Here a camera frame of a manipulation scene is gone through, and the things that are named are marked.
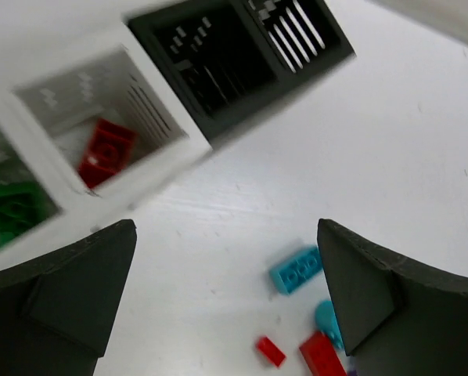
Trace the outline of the red round flower lego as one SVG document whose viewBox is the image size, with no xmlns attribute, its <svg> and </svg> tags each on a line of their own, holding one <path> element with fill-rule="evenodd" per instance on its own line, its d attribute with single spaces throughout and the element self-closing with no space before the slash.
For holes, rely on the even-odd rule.
<svg viewBox="0 0 468 376">
<path fill-rule="evenodd" d="M 77 172 L 93 189 L 120 173 L 128 164 L 137 134 L 100 118 L 86 146 Z"/>
</svg>

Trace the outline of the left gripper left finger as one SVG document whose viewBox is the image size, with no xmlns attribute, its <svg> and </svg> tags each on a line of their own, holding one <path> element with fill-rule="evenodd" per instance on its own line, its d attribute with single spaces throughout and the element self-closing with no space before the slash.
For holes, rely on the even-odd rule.
<svg viewBox="0 0 468 376">
<path fill-rule="evenodd" d="M 130 219 L 0 271 L 0 375 L 92 375 L 136 248 Z"/>
</svg>

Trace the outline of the green lego brick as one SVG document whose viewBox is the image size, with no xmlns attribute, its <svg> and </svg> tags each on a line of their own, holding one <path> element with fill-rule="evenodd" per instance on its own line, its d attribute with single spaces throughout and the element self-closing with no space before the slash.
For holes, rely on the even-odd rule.
<svg viewBox="0 0 468 376">
<path fill-rule="evenodd" d="M 36 182 L 0 184 L 0 248 L 58 214 Z"/>
</svg>

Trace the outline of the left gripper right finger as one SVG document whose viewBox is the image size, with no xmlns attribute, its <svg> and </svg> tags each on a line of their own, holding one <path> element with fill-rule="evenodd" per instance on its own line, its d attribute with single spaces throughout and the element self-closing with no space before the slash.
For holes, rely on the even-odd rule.
<svg viewBox="0 0 468 376">
<path fill-rule="evenodd" d="M 346 354 L 360 375 L 468 375 L 468 277 L 331 219 L 317 243 Z"/>
</svg>

